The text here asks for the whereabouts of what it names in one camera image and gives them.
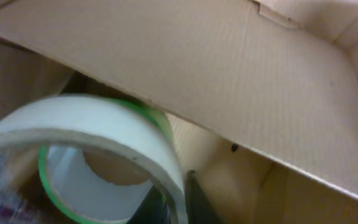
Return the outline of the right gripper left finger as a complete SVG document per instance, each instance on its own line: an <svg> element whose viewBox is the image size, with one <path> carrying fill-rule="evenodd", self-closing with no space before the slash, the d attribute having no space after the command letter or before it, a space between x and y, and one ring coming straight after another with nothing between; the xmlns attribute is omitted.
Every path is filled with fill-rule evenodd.
<svg viewBox="0 0 358 224"><path fill-rule="evenodd" d="M171 224L167 199L152 187L127 224Z"/></svg>

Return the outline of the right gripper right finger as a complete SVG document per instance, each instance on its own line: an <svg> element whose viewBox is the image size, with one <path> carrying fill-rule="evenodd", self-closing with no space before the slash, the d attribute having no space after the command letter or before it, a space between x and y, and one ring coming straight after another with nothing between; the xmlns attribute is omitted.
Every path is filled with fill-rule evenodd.
<svg viewBox="0 0 358 224"><path fill-rule="evenodd" d="M195 170L186 174L185 197L189 224L223 223L201 188Z"/></svg>

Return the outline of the green tape roll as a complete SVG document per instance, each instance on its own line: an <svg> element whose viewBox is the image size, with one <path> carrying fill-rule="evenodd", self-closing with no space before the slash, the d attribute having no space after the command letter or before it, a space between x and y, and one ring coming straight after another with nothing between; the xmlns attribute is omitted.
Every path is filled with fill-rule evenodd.
<svg viewBox="0 0 358 224"><path fill-rule="evenodd" d="M43 186L54 204L78 223L127 223L155 187L144 171L117 155L67 149L50 153L48 161L45 166L40 157Z"/></svg>

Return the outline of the brown cardboard box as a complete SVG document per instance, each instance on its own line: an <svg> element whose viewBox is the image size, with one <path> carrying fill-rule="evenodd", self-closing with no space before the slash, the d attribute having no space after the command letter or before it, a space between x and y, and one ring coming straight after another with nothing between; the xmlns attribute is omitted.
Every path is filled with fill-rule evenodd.
<svg viewBox="0 0 358 224"><path fill-rule="evenodd" d="M223 223L358 223L357 66L250 1L0 1L0 120L58 96L159 110ZM27 184L39 222L78 223L39 162L0 152L0 199Z"/></svg>

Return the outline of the beige masking tape roll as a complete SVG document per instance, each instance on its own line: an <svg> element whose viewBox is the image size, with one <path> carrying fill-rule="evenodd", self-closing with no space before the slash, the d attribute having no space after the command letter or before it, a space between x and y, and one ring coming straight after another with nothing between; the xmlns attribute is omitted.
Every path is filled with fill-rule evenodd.
<svg viewBox="0 0 358 224"><path fill-rule="evenodd" d="M163 192L172 223L187 223L184 177L172 127L159 111L93 96L58 96L35 101L0 120L0 152L40 146L49 165L52 152L67 149L117 155L146 172Z"/></svg>

